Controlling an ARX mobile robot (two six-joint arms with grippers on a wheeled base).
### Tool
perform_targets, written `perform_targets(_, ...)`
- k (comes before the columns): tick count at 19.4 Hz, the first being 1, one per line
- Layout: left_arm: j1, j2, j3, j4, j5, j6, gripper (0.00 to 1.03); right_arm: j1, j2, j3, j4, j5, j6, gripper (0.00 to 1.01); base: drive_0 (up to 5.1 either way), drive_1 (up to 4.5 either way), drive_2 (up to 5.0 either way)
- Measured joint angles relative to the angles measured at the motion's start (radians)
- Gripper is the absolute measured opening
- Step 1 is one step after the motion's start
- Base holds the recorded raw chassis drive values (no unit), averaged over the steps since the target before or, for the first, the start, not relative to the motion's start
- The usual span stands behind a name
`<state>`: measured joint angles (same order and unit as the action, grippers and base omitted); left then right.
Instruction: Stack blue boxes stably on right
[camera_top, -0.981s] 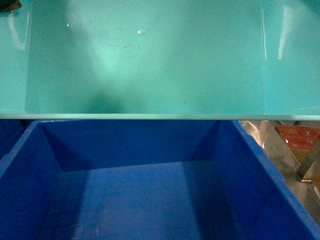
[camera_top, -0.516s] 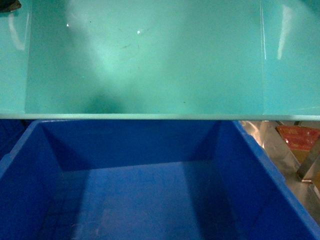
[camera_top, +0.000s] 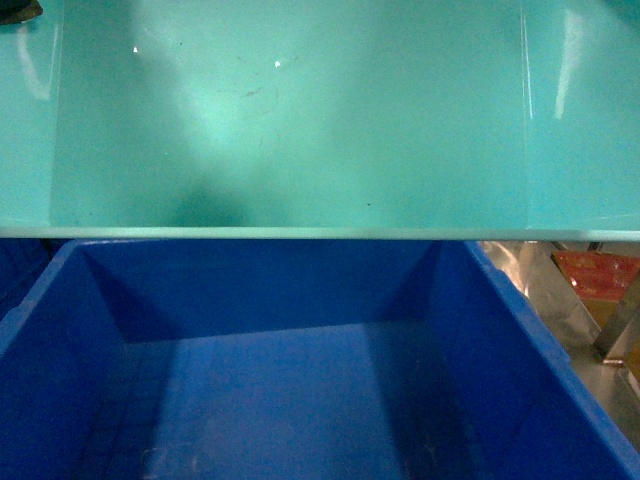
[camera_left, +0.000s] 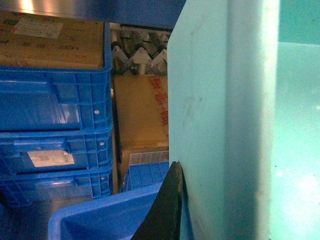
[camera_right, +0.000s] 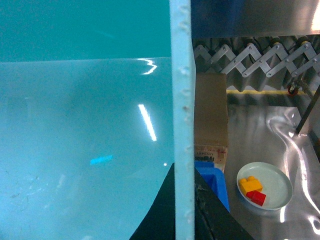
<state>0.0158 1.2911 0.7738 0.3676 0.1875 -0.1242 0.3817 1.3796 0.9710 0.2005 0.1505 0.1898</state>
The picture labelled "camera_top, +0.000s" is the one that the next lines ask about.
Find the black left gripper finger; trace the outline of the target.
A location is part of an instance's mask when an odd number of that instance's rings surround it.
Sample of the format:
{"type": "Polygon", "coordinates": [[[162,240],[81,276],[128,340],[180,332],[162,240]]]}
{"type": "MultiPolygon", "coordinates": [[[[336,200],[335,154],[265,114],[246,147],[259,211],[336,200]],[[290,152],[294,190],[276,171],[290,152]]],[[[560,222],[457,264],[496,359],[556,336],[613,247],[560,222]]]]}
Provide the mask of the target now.
{"type": "Polygon", "coordinates": [[[20,24],[43,14],[38,0],[0,0],[0,23],[20,24]]]}

